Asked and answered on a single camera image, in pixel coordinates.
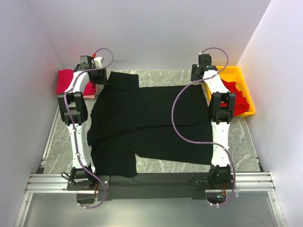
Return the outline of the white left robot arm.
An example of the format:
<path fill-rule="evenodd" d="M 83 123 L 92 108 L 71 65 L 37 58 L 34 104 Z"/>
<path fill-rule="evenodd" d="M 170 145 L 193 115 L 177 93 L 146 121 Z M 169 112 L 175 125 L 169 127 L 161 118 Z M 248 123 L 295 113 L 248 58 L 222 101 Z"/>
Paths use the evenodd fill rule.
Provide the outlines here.
<path fill-rule="evenodd" d="M 61 177 L 68 181 L 69 190 L 90 190 L 104 183 L 93 172 L 86 149 L 85 126 L 88 110 L 83 92 L 88 83 L 105 84 L 107 70 L 102 67 L 103 58 L 96 54 L 83 55 L 80 63 L 72 71 L 72 79 L 67 88 L 57 95 L 61 120 L 67 126 L 72 148 L 72 169 Z"/>

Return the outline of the black t shirt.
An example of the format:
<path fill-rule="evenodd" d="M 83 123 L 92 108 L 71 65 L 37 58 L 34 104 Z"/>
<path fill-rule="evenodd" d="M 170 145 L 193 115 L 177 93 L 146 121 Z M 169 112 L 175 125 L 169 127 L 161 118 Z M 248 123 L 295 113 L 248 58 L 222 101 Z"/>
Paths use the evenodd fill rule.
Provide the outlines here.
<path fill-rule="evenodd" d="M 98 175 L 134 177 L 136 156 L 208 165 L 212 126 L 202 87 L 140 87 L 111 72 L 92 112 L 87 141 Z"/>

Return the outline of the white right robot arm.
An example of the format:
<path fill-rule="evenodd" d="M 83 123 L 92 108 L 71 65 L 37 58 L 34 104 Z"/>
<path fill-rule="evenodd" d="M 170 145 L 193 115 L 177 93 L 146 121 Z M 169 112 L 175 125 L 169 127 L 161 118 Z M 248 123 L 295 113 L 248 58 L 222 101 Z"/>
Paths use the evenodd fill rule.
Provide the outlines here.
<path fill-rule="evenodd" d="M 209 54 L 200 53 L 198 64 L 192 65 L 191 81 L 202 79 L 211 92 L 208 107 L 213 132 L 213 157 L 209 170 L 208 184 L 214 189 L 232 183 L 231 162 L 228 153 L 228 134 L 234 115 L 235 94 L 223 84 Z"/>

